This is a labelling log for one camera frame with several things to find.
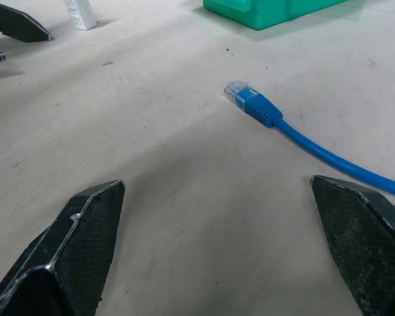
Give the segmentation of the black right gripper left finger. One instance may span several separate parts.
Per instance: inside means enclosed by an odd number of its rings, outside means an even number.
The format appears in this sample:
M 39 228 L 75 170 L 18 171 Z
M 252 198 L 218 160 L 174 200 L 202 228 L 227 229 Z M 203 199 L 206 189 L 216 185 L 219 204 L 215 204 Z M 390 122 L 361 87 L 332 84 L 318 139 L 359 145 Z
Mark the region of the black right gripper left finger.
M 0 315 L 95 315 L 125 190 L 113 180 L 70 198 L 0 282 Z

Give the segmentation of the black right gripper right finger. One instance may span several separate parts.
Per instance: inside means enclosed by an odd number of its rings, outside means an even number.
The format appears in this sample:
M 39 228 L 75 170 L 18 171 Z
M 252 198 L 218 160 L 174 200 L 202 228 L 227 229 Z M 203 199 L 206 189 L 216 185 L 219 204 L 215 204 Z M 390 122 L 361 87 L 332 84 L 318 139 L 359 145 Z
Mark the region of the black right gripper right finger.
M 395 206 L 378 191 L 314 175 L 330 253 L 363 315 L 395 315 Z

